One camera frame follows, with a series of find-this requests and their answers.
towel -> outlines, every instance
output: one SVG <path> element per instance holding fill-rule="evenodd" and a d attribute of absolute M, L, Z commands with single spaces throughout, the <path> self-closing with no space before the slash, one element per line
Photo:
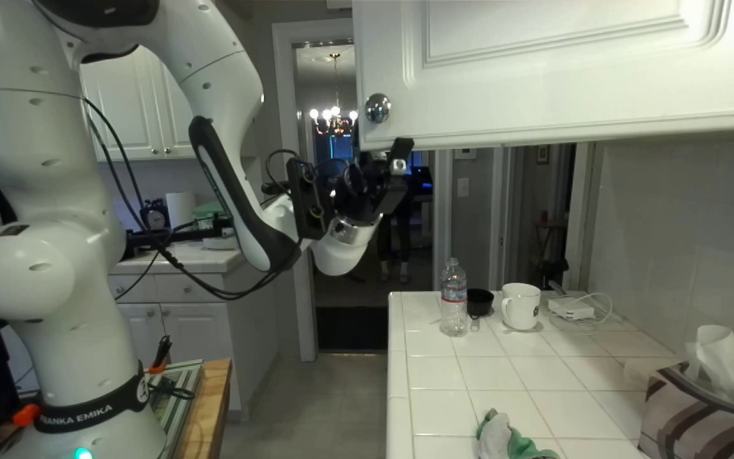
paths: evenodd
<path fill-rule="evenodd" d="M 474 437 L 477 459 L 557 459 L 551 450 L 537 450 L 537 445 L 510 425 L 510 415 L 493 408 L 477 425 Z"/>

white tile countertop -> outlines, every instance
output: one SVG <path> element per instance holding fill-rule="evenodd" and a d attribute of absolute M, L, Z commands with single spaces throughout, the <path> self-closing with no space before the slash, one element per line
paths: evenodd
<path fill-rule="evenodd" d="M 677 362 L 619 317 L 510 332 L 496 313 L 437 332 L 437 293 L 389 293 L 386 459 L 474 459 L 482 415 L 566 459 L 642 459 L 645 378 Z"/>
<path fill-rule="evenodd" d="M 167 247 L 191 272 L 228 272 L 242 262 L 240 251 L 205 251 L 199 242 L 175 242 Z M 122 260 L 112 267 L 112 276 L 138 276 L 147 267 L 153 252 Z M 153 272 L 180 272 L 159 256 L 156 258 Z"/>

plastic water bottle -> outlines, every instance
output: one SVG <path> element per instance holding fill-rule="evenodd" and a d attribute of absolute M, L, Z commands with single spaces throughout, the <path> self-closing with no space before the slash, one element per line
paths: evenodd
<path fill-rule="evenodd" d="M 447 258 L 440 276 L 440 332 L 459 337 L 466 327 L 466 271 L 456 258 Z"/>

white mug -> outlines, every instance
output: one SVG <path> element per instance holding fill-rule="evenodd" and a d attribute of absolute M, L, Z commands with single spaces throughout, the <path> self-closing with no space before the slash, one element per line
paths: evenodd
<path fill-rule="evenodd" d="M 503 283 L 498 302 L 502 323 L 523 332 L 534 330 L 540 297 L 543 297 L 540 288 L 530 283 Z"/>

wooden surface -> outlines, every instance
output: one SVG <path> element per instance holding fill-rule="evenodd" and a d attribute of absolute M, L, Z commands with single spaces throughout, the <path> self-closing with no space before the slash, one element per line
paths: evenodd
<path fill-rule="evenodd" d="M 228 408 L 232 362 L 204 362 L 204 374 L 196 386 L 194 405 L 187 411 L 175 459 L 219 457 L 223 415 Z"/>

